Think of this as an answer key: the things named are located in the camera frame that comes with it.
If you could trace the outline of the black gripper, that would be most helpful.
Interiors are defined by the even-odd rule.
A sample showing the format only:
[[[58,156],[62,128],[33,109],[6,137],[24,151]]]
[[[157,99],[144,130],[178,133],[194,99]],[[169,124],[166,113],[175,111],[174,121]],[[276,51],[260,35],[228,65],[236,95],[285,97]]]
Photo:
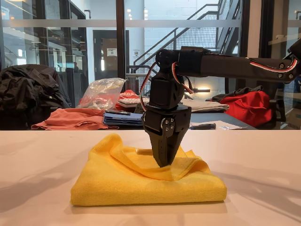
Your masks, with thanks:
[[[172,109],[146,106],[142,122],[150,131],[153,157],[159,167],[171,165],[185,132],[190,125],[191,107],[177,105]]]

